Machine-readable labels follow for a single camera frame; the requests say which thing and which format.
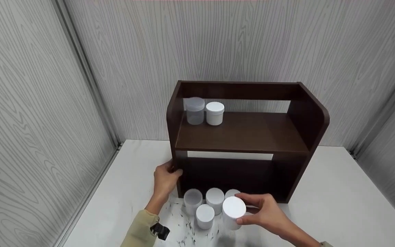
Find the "dark brown shelf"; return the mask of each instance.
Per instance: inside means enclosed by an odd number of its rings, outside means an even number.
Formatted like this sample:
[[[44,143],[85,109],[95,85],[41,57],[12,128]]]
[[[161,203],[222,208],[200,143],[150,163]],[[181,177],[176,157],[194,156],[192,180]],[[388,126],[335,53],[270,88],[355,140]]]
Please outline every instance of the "dark brown shelf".
[[[176,150],[236,153],[308,153],[287,114],[225,112],[219,126],[182,119]]]
[[[287,113],[225,112],[219,126],[189,125],[184,99],[287,100]],[[301,82],[178,81],[166,113],[179,197],[191,188],[270,193],[288,203],[328,125],[325,107]],[[271,161],[188,157],[188,151],[272,153]]]

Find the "white lid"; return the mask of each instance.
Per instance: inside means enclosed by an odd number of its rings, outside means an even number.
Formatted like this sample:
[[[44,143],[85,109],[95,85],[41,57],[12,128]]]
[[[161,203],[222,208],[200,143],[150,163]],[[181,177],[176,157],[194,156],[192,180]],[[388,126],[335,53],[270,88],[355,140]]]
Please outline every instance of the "white lid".
[[[224,200],[224,193],[221,189],[211,188],[208,189],[205,199],[207,202],[209,201],[215,205],[222,204]]]
[[[189,111],[200,111],[205,108],[205,101],[200,97],[185,98],[185,108]]]
[[[202,222],[210,222],[214,219],[214,209],[208,204],[202,204],[196,210],[196,217]]]
[[[235,194],[240,193],[240,191],[236,189],[230,189],[225,193],[225,199],[228,197],[233,197]]]
[[[223,202],[223,212],[226,216],[237,219],[246,214],[246,205],[238,197],[228,197]]]
[[[221,114],[224,112],[224,105],[220,102],[210,102],[207,104],[207,112],[210,111],[212,114]]]

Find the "white table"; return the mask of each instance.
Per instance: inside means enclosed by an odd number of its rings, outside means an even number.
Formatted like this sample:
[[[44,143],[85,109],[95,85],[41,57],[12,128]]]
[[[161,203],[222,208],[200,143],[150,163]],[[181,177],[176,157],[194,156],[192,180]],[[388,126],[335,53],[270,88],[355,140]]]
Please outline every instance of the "white table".
[[[65,247],[118,247],[152,194],[153,171],[171,158],[167,141],[127,140],[73,229]],[[200,230],[171,196],[161,223],[170,228],[155,246],[291,246],[258,226],[227,231],[216,216]],[[395,246],[395,209],[343,147],[318,147],[289,204],[289,218],[335,247]]]

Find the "sleeve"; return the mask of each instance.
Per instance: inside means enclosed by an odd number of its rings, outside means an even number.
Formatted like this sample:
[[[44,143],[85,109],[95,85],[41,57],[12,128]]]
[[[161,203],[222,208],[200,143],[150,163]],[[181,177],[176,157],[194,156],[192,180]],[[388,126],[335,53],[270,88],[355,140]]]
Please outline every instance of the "sleeve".
[[[321,247],[333,247],[333,246],[331,246],[331,244],[327,242],[321,242]]]
[[[130,225],[121,247],[152,247],[156,236],[150,231],[150,227],[159,222],[159,216],[141,210]]]

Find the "black wristband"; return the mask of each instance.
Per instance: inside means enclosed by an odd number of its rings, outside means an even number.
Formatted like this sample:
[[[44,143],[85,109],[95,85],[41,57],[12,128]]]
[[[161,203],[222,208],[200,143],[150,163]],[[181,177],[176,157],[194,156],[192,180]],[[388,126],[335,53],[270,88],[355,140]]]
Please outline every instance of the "black wristband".
[[[150,227],[150,231],[155,234],[155,236],[158,236],[158,238],[161,240],[166,240],[170,233],[170,229],[159,224],[159,222],[155,225],[152,225],[152,227]]]

